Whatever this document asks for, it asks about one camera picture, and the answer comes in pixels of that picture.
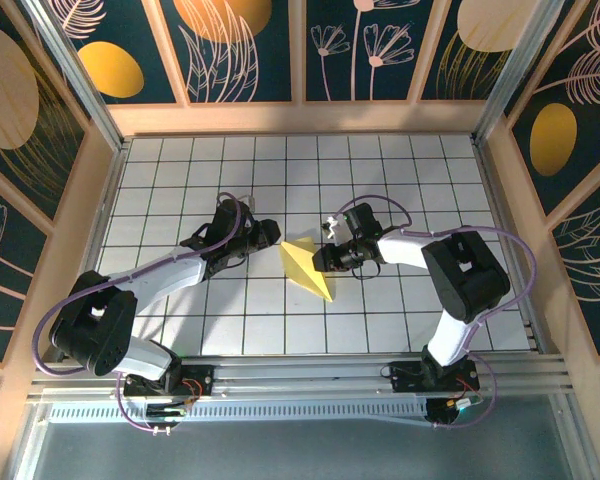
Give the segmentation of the yellow paper sheet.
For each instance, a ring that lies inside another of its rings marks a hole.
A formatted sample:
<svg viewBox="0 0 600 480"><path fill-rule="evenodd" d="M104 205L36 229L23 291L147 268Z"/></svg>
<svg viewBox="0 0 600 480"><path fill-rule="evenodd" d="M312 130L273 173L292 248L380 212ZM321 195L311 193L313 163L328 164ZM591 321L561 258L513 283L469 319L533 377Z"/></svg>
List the yellow paper sheet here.
<svg viewBox="0 0 600 480"><path fill-rule="evenodd" d="M328 302L333 301L324 273L314 267L317 247L311 237L283 241L279 252L284 273L291 281Z"/></svg>

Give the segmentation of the grey metal sheet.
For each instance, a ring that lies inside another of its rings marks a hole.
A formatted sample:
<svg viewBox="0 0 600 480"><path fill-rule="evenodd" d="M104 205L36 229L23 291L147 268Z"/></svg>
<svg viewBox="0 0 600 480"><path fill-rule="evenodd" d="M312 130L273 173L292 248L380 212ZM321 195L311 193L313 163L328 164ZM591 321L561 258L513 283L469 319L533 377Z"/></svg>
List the grey metal sheet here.
<svg viewBox="0 0 600 480"><path fill-rule="evenodd" d="M379 421L199 423L153 437L53 424L34 480L572 480L556 435L495 420L464 430Z"/></svg>

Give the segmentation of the small circuit board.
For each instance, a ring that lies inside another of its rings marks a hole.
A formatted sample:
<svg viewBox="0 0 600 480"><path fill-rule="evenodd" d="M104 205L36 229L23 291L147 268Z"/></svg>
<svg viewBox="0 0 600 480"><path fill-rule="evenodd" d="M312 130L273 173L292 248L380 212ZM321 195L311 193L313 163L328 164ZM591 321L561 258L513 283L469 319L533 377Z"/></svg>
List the small circuit board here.
<svg viewBox="0 0 600 480"><path fill-rule="evenodd" d="M470 397L457 397L449 399L446 402L448 408L453 408L456 411L462 411L470 406L479 405L484 401L484 398L481 396L470 396Z"/></svg>

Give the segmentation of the aluminium rail beam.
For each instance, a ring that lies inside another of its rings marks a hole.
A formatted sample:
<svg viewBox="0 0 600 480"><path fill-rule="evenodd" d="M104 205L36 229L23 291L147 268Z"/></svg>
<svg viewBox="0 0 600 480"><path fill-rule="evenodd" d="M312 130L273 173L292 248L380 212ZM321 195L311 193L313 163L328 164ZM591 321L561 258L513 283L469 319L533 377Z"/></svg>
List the aluminium rail beam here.
<svg viewBox="0 0 600 480"><path fill-rule="evenodd" d="M403 355L203 356L185 365L214 367L211 399L299 400L387 398L392 394L386 365L419 361ZM574 391L563 357L530 351L483 352L476 355L482 394L499 396L567 394ZM88 372L51 377L36 371L27 401L104 401L114 398L115 375Z"/></svg>

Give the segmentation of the aluminium side rail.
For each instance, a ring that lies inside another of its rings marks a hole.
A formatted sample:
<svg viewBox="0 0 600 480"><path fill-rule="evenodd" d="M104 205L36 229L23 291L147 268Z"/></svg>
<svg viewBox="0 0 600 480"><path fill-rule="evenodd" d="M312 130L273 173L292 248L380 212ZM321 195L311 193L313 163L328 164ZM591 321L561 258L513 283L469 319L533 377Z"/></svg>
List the aluminium side rail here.
<svg viewBox="0 0 600 480"><path fill-rule="evenodd" d="M499 178L492 154L486 145L473 146L476 161L485 186L494 223L497 228L519 235L511 208L506 199L504 187ZM524 250L508 237L498 235L505 263L509 270L513 295L521 294L531 279L531 269ZM545 315L540 311L536 298L529 293L506 312L517 311L527 337L526 343L532 351L540 354L558 353L559 349L551 339Z"/></svg>
<svg viewBox="0 0 600 480"><path fill-rule="evenodd" d="M101 199L96 207L95 218L89 234L79 276L72 287L71 295L80 289L100 286L105 282L100 274L92 274L97 269L100 249L104 244L107 225L117 195L117 190L126 164L131 140L124 139L121 149L114 155L104 185ZM89 356L98 350L97 324L86 310L90 306L87 296L63 307L54 322L49 338L54 347L76 360L81 367L89 369Z"/></svg>

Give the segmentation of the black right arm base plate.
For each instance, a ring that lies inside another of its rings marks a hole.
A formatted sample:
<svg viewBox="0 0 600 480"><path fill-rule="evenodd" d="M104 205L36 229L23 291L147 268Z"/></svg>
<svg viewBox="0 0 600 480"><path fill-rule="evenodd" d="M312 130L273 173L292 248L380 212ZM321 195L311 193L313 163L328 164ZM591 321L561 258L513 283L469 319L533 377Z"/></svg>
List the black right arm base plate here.
<svg viewBox="0 0 600 480"><path fill-rule="evenodd" d="M446 367L431 359L395 361L388 367L394 393L452 393L461 391L465 385L480 389L475 362L467 357Z"/></svg>

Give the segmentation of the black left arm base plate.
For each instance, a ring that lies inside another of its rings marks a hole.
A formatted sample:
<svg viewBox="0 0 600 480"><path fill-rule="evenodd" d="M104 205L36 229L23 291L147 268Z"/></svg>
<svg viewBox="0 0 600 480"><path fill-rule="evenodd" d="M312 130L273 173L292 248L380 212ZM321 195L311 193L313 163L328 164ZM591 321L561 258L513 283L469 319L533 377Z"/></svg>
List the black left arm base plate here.
<svg viewBox="0 0 600 480"><path fill-rule="evenodd" d="M130 375L123 387L127 397L210 396L214 382L212 365L178 365L159 380Z"/></svg>

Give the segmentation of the aluminium corner post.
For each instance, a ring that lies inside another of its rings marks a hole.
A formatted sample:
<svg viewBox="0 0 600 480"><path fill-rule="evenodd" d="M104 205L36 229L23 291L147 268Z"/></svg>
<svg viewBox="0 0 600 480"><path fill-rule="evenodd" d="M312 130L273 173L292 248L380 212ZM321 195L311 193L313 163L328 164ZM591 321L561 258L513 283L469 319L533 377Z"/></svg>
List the aluminium corner post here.
<svg viewBox="0 0 600 480"><path fill-rule="evenodd" d="M471 134L474 147L481 148L486 143L516 88L539 56L551 29L559 23L559 16L567 1L571 0L539 0L530 19L523 24L520 39L506 60Z"/></svg>
<svg viewBox="0 0 600 480"><path fill-rule="evenodd" d="M116 126L102 96L89 78L71 40L63 32L52 8L45 0L17 0L39 28L53 57L66 73L77 97L89 112L100 133L116 152L125 147L124 136Z"/></svg>

